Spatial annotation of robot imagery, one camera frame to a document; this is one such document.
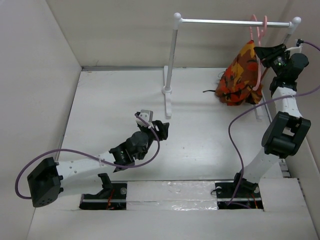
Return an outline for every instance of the orange camouflage garment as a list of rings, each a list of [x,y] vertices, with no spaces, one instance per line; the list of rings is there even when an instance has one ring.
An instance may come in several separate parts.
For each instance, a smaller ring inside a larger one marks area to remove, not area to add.
[[[250,40],[226,69],[215,90],[222,103],[238,106],[243,102],[258,104],[262,98],[262,85],[254,91],[258,79],[258,62],[254,51],[255,43]]]

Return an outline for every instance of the metal rod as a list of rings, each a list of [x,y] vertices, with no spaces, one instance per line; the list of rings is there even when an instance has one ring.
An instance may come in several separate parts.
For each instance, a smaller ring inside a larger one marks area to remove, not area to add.
[[[246,27],[263,27],[263,21],[231,21],[231,20],[204,20],[204,19],[184,19],[183,23],[188,24],[216,24],[216,25],[230,25],[230,26],[246,26]],[[289,28],[290,22],[267,22],[266,26],[269,28]]]
[[[168,72],[166,75],[166,82],[165,82],[165,88],[164,88],[165,91],[171,90],[170,84],[171,84],[171,77],[172,77],[172,69],[174,68],[174,58],[175,58],[177,36],[178,36],[178,29],[174,29],[172,32]]]

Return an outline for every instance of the clothing rack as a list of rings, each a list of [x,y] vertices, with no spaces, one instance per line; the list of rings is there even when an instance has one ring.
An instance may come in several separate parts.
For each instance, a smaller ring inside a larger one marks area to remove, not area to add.
[[[164,94],[164,104],[165,104],[165,115],[167,117],[172,116],[172,106],[171,106],[171,80],[172,80],[172,70],[174,67],[174,57],[175,49],[178,36],[178,28],[180,24],[215,24],[223,26],[246,26],[246,27],[263,27],[264,22],[262,21],[232,21],[232,20],[205,20],[205,19],[184,19],[181,14],[176,12],[174,15],[173,32],[171,39],[170,57],[168,66],[164,66],[164,87],[162,88],[162,93]],[[296,30],[297,26],[301,23],[300,17],[295,17],[290,22],[267,22],[266,26],[268,28],[288,28],[288,31],[282,41],[286,44],[291,37],[291,35]]]

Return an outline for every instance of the horizontal metal bar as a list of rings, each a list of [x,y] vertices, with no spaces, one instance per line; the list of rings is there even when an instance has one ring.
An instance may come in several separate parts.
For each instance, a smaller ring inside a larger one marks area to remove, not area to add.
[[[204,19],[182,19],[183,23],[187,24],[216,24],[230,26],[247,26],[247,27],[262,27],[262,21],[230,21],[230,20],[204,20]],[[270,28],[289,28],[290,22],[267,22],[266,26]]]

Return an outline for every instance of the pink hanger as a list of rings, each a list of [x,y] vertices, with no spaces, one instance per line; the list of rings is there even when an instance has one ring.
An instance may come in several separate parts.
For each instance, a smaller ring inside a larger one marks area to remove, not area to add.
[[[253,14],[251,16],[250,21],[252,21],[252,20],[255,20],[256,22],[258,21],[256,15]],[[266,32],[267,32],[267,21],[268,21],[267,16],[264,16],[263,29],[261,30],[261,32],[260,32],[259,27],[258,26],[256,27],[259,47],[261,47],[261,39],[266,35]],[[254,40],[252,27],[250,27],[250,37],[251,37],[251,40]],[[256,91],[259,88],[260,82],[261,82],[262,64],[261,64],[260,59],[258,57],[256,59],[257,59],[257,63],[258,63],[258,78],[256,81],[256,85],[252,88],[253,91]]]

